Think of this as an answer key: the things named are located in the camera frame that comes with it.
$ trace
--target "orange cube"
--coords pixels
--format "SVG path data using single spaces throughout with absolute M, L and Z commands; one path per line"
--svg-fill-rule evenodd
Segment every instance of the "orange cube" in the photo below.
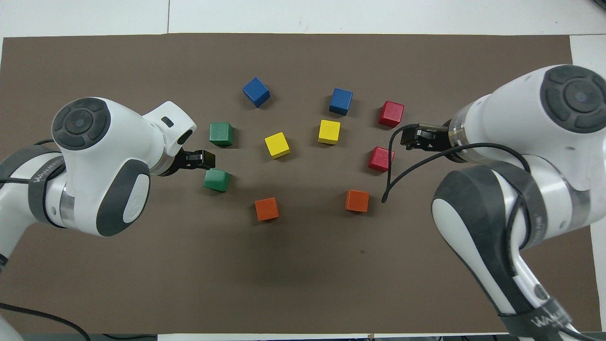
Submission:
M 369 198 L 370 194 L 368 192 L 354 191 L 353 189 L 350 189 L 347 191 L 345 209 L 354 212 L 368 212 Z
M 257 210 L 257 219 L 259 221 L 278 218 L 278 203 L 275 198 L 267 198 L 255 201 L 255 209 Z

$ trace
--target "gray strap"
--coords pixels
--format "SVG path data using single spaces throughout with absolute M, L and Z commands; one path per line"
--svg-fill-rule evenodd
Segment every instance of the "gray strap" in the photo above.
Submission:
M 41 223 L 57 226 L 58 228 L 64 227 L 54 224 L 46 213 L 46 184 L 49 180 L 63 173 L 63 171 L 65 171 L 63 157 L 52 158 L 38 169 L 27 186 L 27 198 L 34 217 Z
M 57 153 L 57 151 L 49 149 L 45 146 L 39 146 L 37 144 L 33 146 L 27 146 L 23 149 L 16 151 L 0 163 L 0 178 L 10 177 L 11 174 L 14 173 L 17 168 L 21 167 L 24 163 L 42 154 L 48 153 Z M 0 189 L 2 189 L 3 186 L 4 183 L 0 183 Z
M 562 328 L 572 322 L 560 303 L 555 299 L 541 307 L 517 315 L 500 315 L 501 321 L 512 336 L 541 339 L 556 336 Z
M 487 164 L 490 169 L 503 176 L 507 182 L 522 194 L 528 213 L 528 240 L 522 247 L 540 244 L 547 233 L 547 208 L 539 186 L 532 175 L 510 163 L 497 161 Z

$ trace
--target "circular joint cap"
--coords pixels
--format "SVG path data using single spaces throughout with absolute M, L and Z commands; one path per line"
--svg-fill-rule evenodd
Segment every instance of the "circular joint cap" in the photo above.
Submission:
M 97 98 L 82 98 L 57 113 L 53 120 L 53 138 L 65 149 L 86 149 L 103 139 L 110 120 L 105 102 Z
M 579 66 L 557 66 L 545 73 L 541 102 L 558 126 L 576 133 L 606 127 L 606 83 L 597 73 Z

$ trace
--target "green cube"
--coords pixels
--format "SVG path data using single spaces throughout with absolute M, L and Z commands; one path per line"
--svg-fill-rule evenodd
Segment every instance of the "green cube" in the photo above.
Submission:
M 210 124 L 210 141 L 215 146 L 231 146 L 233 144 L 233 127 L 226 122 Z
M 227 191 L 230 174 L 224 170 L 209 169 L 204 177 L 204 187 L 214 189 L 219 192 Z

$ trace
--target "power cord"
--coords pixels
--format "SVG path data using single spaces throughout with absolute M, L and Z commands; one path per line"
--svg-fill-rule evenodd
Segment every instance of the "power cord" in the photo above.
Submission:
M 107 336 L 110 339 L 114 339 L 114 340 L 137 340 L 137 339 L 147 339 L 147 338 L 155 339 L 156 338 L 155 335 L 150 335 L 150 334 L 141 334 L 141 335 L 125 336 L 125 337 L 103 334 L 103 336 Z
M 39 146 L 45 143 L 55 142 L 52 138 L 48 138 L 46 140 L 38 141 L 34 143 L 34 146 Z M 20 178 L 0 178 L 0 183 L 23 183 L 27 184 L 30 180 L 28 179 L 20 179 Z
M 396 135 L 401 132 L 404 129 L 410 128 L 411 126 L 414 126 L 414 124 L 409 124 L 406 125 L 404 127 L 400 127 L 398 128 L 395 132 L 393 132 L 393 134 L 391 135 L 391 138 L 389 140 L 389 150 L 387 152 L 387 185 L 385 187 L 385 192 L 383 193 L 383 197 L 381 198 L 381 202 L 385 203 L 387 201 L 387 197 L 389 196 L 389 191 L 393 188 L 393 186 L 398 183 L 398 181 L 400 181 L 402 178 L 404 178 L 407 174 L 409 174 L 410 172 L 412 172 L 413 170 L 433 161 L 436 160 L 440 157 L 444 157 L 446 155 L 450 155 L 450 154 L 454 154 L 456 152 L 460 152 L 462 150 L 466 150 L 466 149 L 474 149 L 474 148 L 495 148 L 495 149 L 500 149 L 503 150 L 509 154 L 511 154 L 512 156 L 514 156 L 516 159 L 518 159 L 518 161 L 520 161 L 520 163 L 522 164 L 522 167 L 524 168 L 525 171 L 530 173 L 530 165 L 528 164 L 528 161 L 526 161 L 526 159 L 522 156 L 522 154 L 520 154 L 519 152 L 516 152 L 514 149 L 509 148 L 507 146 L 504 146 L 503 144 L 498 144 L 498 143 L 471 143 L 471 144 L 467 144 L 465 146 L 456 146 L 456 147 L 452 147 L 449 148 L 443 152 L 439 152 L 437 154 L 434 154 L 412 166 L 410 166 L 408 169 L 406 169 L 405 171 L 403 171 L 400 175 L 398 175 L 393 182 L 391 182 L 391 150 L 393 148 L 393 140 L 396 138 Z
M 21 307 L 14 306 L 14 305 L 8 305 L 6 303 L 0 303 L 0 309 L 10 310 L 10 311 L 14 311 L 14 312 L 20 312 L 22 314 L 34 315 L 34 316 L 38 316 L 38 317 L 43 317 L 45 319 L 53 320 L 53 321 L 56 321 L 59 323 L 63 323 L 64 325 L 75 329 L 78 333 L 80 333 L 80 335 L 82 335 L 84 337 L 84 339 L 86 341 L 90 341 L 90 336 L 88 336 L 88 334 L 84 331 L 84 329 L 80 328 L 80 326 L 78 326 L 77 324 L 70 322 L 66 319 L 62 319 L 58 316 L 47 314 L 46 312 L 42 312 L 42 311 L 38 311 L 38 310 L 21 308 Z
M 577 331 L 573 331 L 572 329 L 566 327 L 560 329 L 560 331 L 570 337 L 574 337 L 575 339 L 582 341 L 604 341 L 604 339 L 596 339 L 591 336 L 583 335 Z
M 28 184 L 30 180 L 20 178 L 0 178 L 0 183 L 23 183 Z
M 48 138 L 46 140 L 38 141 L 38 142 L 34 143 L 34 145 L 35 146 L 39 146 L 41 144 L 51 143 L 51 142 L 55 142 L 55 141 L 52 138 Z

